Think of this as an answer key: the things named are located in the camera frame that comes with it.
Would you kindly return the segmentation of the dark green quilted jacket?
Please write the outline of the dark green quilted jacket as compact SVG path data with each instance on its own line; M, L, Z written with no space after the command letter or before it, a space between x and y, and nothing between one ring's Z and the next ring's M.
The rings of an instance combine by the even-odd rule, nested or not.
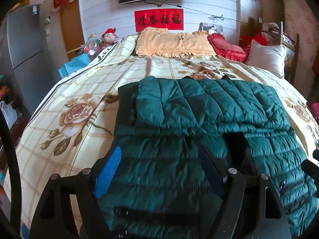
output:
M306 159L275 89L243 80L147 77L118 89L121 161L98 201L114 236L200 238L222 204L198 158L269 175L292 236L318 211Z

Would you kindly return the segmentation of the maroon blanket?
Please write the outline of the maroon blanket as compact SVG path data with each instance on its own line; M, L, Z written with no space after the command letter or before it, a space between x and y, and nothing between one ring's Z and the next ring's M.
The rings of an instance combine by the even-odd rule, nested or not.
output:
M319 103L306 103L307 108L310 110L312 116L316 120L317 124L319 124Z

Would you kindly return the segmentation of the floral cream bed sheet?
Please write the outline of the floral cream bed sheet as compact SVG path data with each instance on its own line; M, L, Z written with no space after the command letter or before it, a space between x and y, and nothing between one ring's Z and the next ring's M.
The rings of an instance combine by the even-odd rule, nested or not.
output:
M136 41L124 38L104 61L62 84L27 125L17 148L25 225L51 174L75 174L118 141L122 160L98 201L111 229L198 238L197 228L126 221L114 208L217 212L221 201L197 160L197 143L228 160L222 134L242 131L257 170L271 177L292 235L303 232L318 211L315 185L301 170L318 139L303 96L270 71L220 56L136 56ZM253 127L262 135L250 137Z

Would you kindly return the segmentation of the white plastic bag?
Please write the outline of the white plastic bag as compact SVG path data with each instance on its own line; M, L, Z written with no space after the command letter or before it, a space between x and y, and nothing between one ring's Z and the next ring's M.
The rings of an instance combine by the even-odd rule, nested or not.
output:
M17 111L11 105L6 104L4 101L0 102L0 108L5 121L7 122L8 128L12 129L13 125L18 120Z

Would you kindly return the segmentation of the white pillow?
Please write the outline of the white pillow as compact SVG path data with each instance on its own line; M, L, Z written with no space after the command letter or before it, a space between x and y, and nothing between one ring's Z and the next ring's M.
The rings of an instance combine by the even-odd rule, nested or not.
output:
M284 45L265 46L252 40L250 53L245 64L268 70L283 78L286 54L287 50Z

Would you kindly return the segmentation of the wooden chair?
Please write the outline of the wooden chair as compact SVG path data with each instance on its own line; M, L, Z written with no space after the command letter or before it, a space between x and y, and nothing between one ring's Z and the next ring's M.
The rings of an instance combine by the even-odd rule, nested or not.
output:
M250 34L254 35L260 31L270 36L274 45L283 45L286 48L284 78L293 85L299 57L300 35L298 33L295 39L290 38L289 35L284 32L284 22L280 21L277 25L278 27L269 27L264 30L260 17L258 17L257 20L252 17L248 18Z

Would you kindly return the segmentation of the red ruffled heart cushion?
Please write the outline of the red ruffled heart cushion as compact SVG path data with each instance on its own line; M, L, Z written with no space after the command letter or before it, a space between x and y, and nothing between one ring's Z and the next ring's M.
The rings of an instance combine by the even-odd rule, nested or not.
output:
M241 47L230 44L219 33L213 33L207 39L218 56L241 63L244 63L248 58L247 53Z

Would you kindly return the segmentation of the grey refrigerator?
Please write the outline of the grey refrigerator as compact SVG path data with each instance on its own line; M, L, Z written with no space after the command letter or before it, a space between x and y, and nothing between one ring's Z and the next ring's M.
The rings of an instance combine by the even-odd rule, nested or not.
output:
M1 25L1 75L30 119L55 84L39 5L16 8Z

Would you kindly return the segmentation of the framed photo on headboard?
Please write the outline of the framed photo on headboard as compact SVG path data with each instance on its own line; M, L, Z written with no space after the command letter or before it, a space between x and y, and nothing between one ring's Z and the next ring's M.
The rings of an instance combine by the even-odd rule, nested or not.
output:
M200 23L199 30L208 32L210 35L218 33L223 35L223 26L215 23Z

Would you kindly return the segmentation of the pig plush toy red hat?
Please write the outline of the pig plush toy red hat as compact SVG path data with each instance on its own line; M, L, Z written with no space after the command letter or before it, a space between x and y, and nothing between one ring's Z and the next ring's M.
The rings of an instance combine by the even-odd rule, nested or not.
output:
M115 28L109 28L106 32L102 35L102 41L105 45L114 45L116 39L118 39L118 35L116 34Z

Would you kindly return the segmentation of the yellow fringed pillow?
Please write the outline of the yellow fringed pillow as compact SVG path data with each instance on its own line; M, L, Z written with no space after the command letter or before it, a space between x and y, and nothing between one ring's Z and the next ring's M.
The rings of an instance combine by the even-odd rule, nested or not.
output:
M139 56L188 58L215 56L206 31L169 32L168 29L147 27L141 31L136 44Z

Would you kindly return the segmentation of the red Chinese wall banner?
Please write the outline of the red Chinese wall banner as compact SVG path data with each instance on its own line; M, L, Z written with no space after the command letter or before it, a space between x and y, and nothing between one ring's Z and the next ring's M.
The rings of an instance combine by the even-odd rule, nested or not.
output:
M137 32L146 27L184 30L183 9L149 9L134 12Z

